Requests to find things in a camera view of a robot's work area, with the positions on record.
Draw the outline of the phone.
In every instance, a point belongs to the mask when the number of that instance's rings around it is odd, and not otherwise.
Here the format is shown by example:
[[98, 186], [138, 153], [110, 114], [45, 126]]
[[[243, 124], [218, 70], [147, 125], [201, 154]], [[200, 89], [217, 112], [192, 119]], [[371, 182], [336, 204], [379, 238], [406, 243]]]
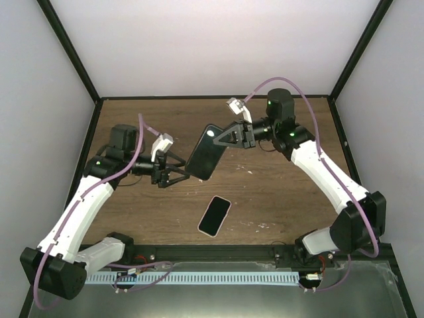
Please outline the phone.
[[209, 237], [216, 237], [228, 215], [231, 205], [229, 200], [218, 195], [214, 196], [197, 226], [198, 231]]

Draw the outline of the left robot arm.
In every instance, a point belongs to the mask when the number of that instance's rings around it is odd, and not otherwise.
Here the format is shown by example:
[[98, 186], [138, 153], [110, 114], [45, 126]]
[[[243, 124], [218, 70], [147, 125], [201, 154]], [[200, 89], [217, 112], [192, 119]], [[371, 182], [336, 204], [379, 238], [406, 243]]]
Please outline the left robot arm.
[[82, 250], [81, 242], [101, 207], [129, 174], [148, 176], [166, 188], [189, 178], [184, 159], [170, 152], [174, 139], [142, 125], [115, 125], [109, 142], [87, 162], [79, 186], [59, 221], [36, 248], [20, 256], [33, 287], [62, 299], [75, 298], [88, 276], [104, 267], [129, 267], [135, 260], [133, 238], [112, 232]]

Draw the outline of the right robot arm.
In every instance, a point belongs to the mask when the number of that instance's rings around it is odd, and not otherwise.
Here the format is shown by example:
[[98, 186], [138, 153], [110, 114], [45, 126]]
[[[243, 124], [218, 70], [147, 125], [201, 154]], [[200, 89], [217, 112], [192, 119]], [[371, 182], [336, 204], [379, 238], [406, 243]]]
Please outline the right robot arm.
[[352, 180], [325, 154], [318, 134], [297, 123], [291, 93], [282, 88], [270, 90], [266, 117], [255, 121], [245, 100], [232, 97], [227, 106], [234, 114], [242, 115], [242, 119], [232, 122], [216, 136], [214, 144], [248, 149], [269, 140], [276, 151], [309, 176], [337, 213], [331, 226], [295, 240], [295, 261], [308, 267], [318, 259], [318, 254], [338, 251], [345, 254], [360, 251], [377, 257], [378, 237], [385, 229], [385, 197]]

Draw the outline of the black phone case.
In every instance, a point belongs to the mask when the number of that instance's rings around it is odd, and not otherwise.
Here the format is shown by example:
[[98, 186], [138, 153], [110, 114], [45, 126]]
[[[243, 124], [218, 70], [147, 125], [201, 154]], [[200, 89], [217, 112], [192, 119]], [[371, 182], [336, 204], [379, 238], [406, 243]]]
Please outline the black phone case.
[[214, 138], [222, 132], [222, 128], [213, 124], [205, 127], [185, 165], [185, 171], [191, 176], [203, 181], [212, 176], [227, 149], [225, 146], [216, 145], [213, 142]]

